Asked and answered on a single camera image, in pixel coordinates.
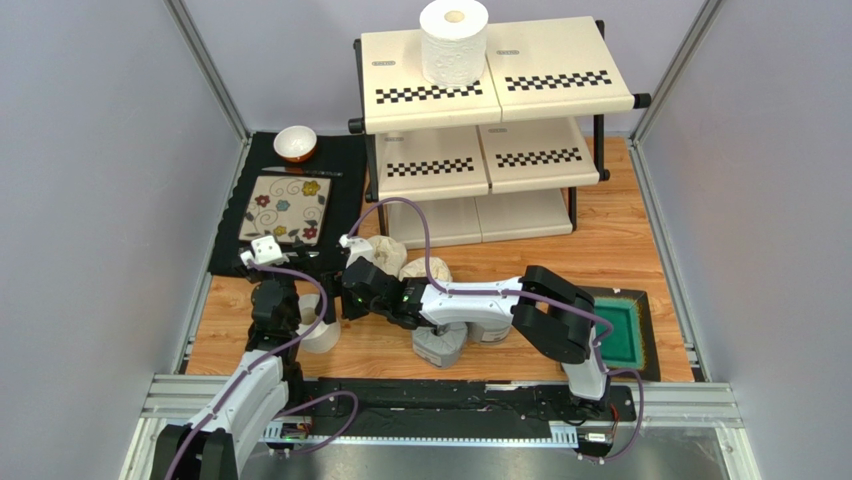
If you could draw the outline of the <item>grey wrapped roll left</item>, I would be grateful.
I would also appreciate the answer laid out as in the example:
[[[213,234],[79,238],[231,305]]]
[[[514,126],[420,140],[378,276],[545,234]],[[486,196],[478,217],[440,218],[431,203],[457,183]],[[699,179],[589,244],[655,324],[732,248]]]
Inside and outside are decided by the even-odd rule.
[[[422,360],[438,369],[455,365],[467,342],[468,327],[465,323],[446,325],[441,334],[433,328],[420,327],[411,332],[413,352]]]

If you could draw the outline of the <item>floral square plate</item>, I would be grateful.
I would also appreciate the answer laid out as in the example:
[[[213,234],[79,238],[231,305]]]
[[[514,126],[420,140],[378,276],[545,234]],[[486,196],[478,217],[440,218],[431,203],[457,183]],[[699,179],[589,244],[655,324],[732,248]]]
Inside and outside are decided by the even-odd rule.
[[[260,176],[249,195],[238,238],[274,236],[278,244],[316,245],[321,236],[332,180],[292,175]]]

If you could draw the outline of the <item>green square dish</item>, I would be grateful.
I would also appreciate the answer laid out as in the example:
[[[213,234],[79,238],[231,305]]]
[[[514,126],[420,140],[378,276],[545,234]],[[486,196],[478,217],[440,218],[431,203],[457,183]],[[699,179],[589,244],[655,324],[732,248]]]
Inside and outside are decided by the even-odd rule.
[[[614,327],[601,346],[610,369],[634,369],[643,380],[662,380],[649,296],[642,290],[583,286],[595,300],[595,313]]]

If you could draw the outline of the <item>black cloth placemat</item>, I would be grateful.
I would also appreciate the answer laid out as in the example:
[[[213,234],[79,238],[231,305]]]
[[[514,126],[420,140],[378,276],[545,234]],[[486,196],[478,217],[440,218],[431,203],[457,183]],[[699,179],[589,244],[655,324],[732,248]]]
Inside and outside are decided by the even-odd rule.
[[[262,172],[270,166],[298,167],[304,169],[343,172],[342,178],[332,180],[329,203],[319,242],[306,245],[319,251],[313,268],[321,273],[344,268],[346,257],[340,251],[339,238],[348,233],[361,216],[364,200],[367,156],[365,138],[358,135],[319,136],[313,156],[299,164],[280,158],[273,149],[274,133],[256,133],[236,187],[232,190],[227,208],[218,225],[218,232],[208,271],[212,275],[239,277],[232,261],[251,241],[238,238],[242,216],[256,180],[263,175],[288,175]]]

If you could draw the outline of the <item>grey wrapped roll right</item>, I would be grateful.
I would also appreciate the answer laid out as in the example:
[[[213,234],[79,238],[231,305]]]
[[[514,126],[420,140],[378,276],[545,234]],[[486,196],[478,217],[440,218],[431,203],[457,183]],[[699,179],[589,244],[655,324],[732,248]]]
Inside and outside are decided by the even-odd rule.
[[[468,323],[467,329],[470,341],[481,345],[496,345],[508,337],[511,326],[499,323]]]

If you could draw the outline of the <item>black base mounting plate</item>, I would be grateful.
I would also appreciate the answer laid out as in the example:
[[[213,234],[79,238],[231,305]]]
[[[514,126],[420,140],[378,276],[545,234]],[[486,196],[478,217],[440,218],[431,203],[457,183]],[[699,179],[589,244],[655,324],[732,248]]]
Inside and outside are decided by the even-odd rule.
[[[564,383],[511,385],[463,380],[306,380],[289,401],[313,406],[294,414],[315,435],[444,439],[544,439],[557,421],[590,427],[637,418],[632,392],[611,389],[594,413]]]

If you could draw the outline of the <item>white and orange bowl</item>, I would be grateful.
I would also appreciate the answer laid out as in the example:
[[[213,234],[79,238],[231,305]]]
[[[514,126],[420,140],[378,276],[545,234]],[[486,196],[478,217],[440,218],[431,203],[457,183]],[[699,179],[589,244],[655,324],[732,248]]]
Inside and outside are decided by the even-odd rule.
[[[315,153],[318,135],[310,127],[295,125],[281,130],[274,138],[275,153],[288,162],[303,163]]]

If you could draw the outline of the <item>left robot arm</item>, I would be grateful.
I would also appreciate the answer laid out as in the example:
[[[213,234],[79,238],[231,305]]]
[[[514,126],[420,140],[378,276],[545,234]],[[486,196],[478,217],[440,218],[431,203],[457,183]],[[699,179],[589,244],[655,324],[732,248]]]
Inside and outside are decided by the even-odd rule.
[[[271,237],[239,255],[252,293],[252,324],[238,367],[190,420],[165,426],[155,443],[153,479],[237,479],[261,434],[303,384],[298,346],[313,333],[303,327],[295,280],[318,286],[303,272],[311,257],[302,243],[286,254]]]

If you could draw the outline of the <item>cream checkered three-tier shelf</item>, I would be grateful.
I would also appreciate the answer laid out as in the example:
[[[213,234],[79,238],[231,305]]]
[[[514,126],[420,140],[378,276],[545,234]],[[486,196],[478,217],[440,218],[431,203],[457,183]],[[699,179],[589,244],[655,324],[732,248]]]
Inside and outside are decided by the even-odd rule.
[[[409,247],[568,235],[578,191],[605,182],[605,118],[648,108],[592,17],[492,24],[483,75],[450,88],[421,72],[415,30],[354,42],[379,229]]]

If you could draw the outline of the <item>beige wrapped roll back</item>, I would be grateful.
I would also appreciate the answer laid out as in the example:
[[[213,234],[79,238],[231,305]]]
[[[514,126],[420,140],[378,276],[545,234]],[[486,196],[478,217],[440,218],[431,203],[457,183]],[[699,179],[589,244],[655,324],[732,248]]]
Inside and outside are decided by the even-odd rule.
[[[397,277],[407,263],[406,247],[393,238],[383,235],[370,237],[367,242],[373,248],[373,264],[384,273]]]

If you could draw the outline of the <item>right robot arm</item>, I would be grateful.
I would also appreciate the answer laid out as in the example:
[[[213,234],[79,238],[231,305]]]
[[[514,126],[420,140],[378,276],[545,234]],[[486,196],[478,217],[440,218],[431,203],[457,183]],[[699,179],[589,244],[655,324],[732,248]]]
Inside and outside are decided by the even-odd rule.
[[[586,290],[542,266],[520,277],[482,283],[427,277],[399,279],[372,262],[351,261],[333,280],[348,320],[375,314],[410,331],[413,351],[435,368],[448,368],[468,342],[495,344],[511,330],[558,362],[579,401],[601,402],[610,380],[599,351],[611,324],[596,314]]]

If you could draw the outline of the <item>white paper roll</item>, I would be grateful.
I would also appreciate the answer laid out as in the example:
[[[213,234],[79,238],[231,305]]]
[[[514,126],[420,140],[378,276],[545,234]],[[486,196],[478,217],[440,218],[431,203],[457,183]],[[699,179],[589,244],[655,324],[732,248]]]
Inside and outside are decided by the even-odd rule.
[[[297,334],[303,336],[301,349],[312,354],[330,352],[341,336],[341,326],[338,322],[328,324],[318,319],[317,308],[320,302],[318,294],[301,296],[298,302],[301,322]]]
[[[424,79],[440,87],[472,85],[486,65],[489,13],[479,1],[432,1],[419,15]]]

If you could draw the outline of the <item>grey wrapped roll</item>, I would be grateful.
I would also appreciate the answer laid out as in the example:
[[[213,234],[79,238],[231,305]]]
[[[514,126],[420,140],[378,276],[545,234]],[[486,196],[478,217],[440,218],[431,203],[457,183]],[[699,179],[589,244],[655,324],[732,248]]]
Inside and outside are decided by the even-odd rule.
[[[470,341],[481,345],[496,345],[508,337],[511,326],[499,323],[468,323],[467,329]]]
[[[467,342],[468,327],[465,323],[446,325],[441,334],[433,328],[420,327],[411,332],[413,352],[422,360],[438,369],[455,365]]]

